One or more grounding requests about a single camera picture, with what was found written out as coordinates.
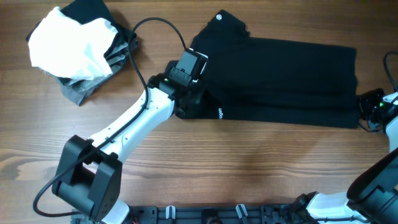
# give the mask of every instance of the white logo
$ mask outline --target white logo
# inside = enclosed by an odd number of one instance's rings
[[[223,110],[221,108],[218,108],[218,114],[220,115],[220,119],[223,119]]]

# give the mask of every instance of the white cloth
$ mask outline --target white cloth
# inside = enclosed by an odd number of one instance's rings
[[[87,24],[65,16],[55,7],[29,39],[30,61],[52,75],[92,80],[112,74],[104,53],[118,30],[100,18]]]

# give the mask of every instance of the white arm segment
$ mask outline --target white arm segment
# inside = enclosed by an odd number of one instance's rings
[[[398,149],[398,117],[387,124],[386,133],[390,141],[390,152]]]
[[[174,100],[168,94],[157,88],[148,88],[149,101],[147,109],[122,131],[112,142],[104,146],[101,150],[108,155],[112,152],[118,155],[121,162],[125,162],[137,145],[160,123],[171,117],[174,109]],[[102,131],[90,136],[94,140],[93,146],[99,146],[107,137],[111,136],[131,118],[133,118],[145,102],[145,92],[138,101],[124,112],[115,122],[110,124]]]
[[[362,220],[365,218],[359,214],[357,211],[353,211],[352,209],[347,207],[348,199],[347,192],[340,192],[337,194],[325,195],[325,194],[317,194],[310,201],[307,206],[307,210],[312,218],[349,218],[349,217],[357,217]],[[359,221],[353,222],[333,222],[333,224],[362,224]]]
[[[384,102],[391,103],[394,99],[398,97],[398,93],[393,93],[383,98]],[[394,118],[386,126],[386,134],[388,135],[390,141],[390,152],[398,148],[398,117]]]

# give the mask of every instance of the black t-shirt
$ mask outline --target black t-shirt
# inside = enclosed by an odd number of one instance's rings
[[[191,48],[209,57],[206,91],[181,118],[358,126],[355,49],[253,38],[224,10]]]

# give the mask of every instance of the wooden table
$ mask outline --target wooden table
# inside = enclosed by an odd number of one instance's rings
[[[64,98],[52,77],[30,66],[25,36],[53,7],[68,1],[31,2],[0,3],[0,223],[68,223],[67,217],[36,215],[33,198],[53,177],[65,141],[103,129],[137,100],[142,87],[127,64],[83,106]],[[226,9],[253,37],[355,47],[358,93],[392,90],[382,57],[398,50],[396,1],[125,0],[107,6],[127,27],[152,16],[168,19],[187,43]],[[137,33],[142,40],[136,58],[146,79],[179,59],[181,43],[167,25],[148,22]],[[391,72],[398,74],[394,60]],[[120,198],[158,206],[289,203],[301,193],[346,190],[387,152],[385,135],[362,129],[173,117],[123,166]],[[39,207],[71,209],[50,192]]]

